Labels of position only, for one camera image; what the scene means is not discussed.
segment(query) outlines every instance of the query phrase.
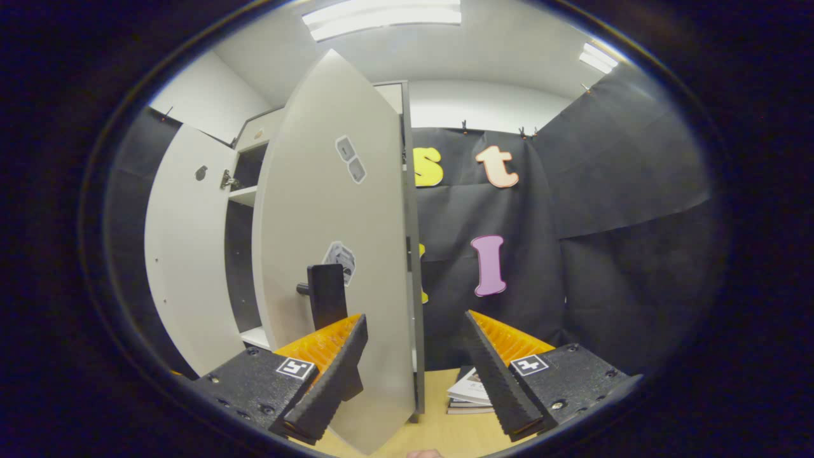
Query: cabinet door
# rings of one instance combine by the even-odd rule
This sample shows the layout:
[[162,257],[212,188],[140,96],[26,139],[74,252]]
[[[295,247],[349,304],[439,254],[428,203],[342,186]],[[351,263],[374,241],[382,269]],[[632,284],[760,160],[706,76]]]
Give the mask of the cabinet door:
[[286,105],[255,200],[253,270],[272,348],[313,331],[308,298],[295,290],[307,281],[307,266],[322,264],[334,242],[353,256],[345,294],[350,315],[367,315],[364,390],[339,405],[330,427],[364,453],[415,409],[401,164],[399,116],[329,51]]
[[221,189],[221,178],[224,170],[232,173],[234,160],[234,150],[183,125],[161,160],[147,203],[150,292],[167,333],[198,375],[244,348],[224,261],[229,187]]

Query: fluorescent light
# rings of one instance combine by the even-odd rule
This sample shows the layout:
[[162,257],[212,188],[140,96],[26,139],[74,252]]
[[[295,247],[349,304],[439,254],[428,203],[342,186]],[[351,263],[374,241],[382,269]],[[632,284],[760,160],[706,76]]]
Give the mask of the fluorescent light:
[[603,73],[610,73],[611,70],[613,70],[613,67],[602,62],[597,56],[590,55],[587,52],[580,54],[580,60]]
[[585,52],[580,54],[580,60],[600,72],[610,73],[613,67],[619,63],[590,43],[585,43],[582,49]]
[[608,67],[615,67],[619,62],[613,60],[609,55],[605,54],[604,52],[600,51],[599,48],[591,45],[590,43],[585,43],[585,46],[582,46],[586,53],[596,57],[597,59],[601,60],[605,65]]
[[460,24],[460,0],[350,0],[303,16],[320,42],[362,29],[395,24]]
[[305,25],[337,20],[347,15],[379,8],[460,6],[461,0],[350,0],[303,15]]

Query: white wall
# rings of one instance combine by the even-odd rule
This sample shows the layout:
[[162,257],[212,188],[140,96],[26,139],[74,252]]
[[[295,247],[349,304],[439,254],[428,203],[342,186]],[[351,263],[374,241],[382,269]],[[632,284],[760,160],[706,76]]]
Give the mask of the white wall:
[[231,143],[243,123],[272,107],[214,51],[199,57],[150,102],[154,109]]
[[573,100],[539,90],[479,81],[410,81],[413,127],[466,127],[529,134],[551,121]]

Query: stack of books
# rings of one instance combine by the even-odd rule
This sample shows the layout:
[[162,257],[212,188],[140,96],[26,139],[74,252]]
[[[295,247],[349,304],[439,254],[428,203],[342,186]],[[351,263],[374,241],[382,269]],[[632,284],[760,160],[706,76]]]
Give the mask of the stack of books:
[[484,384],[481,383],[478,373],[472,366],[461,368],[455,385],[449,387],[447,394],[449,395],[447,413],[450,415],[495,411],[486,394]]

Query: cabinet shelf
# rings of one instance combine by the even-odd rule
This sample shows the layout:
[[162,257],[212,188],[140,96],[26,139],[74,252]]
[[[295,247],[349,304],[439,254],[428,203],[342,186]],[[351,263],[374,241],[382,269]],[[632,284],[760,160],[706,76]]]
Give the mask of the cabinet shelf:
[[254,206],[254,196],[257,193],[257,186],[246,187],[229,193],[229,200],[250,207]]
[[243,341],[247,344],[259,346],[260,348],[271,351],[269,339],[266,338],[265,331],[263,330],[262,326],[259,328],[249,329],[246,332],[241,332],[240,338],[243,339]]

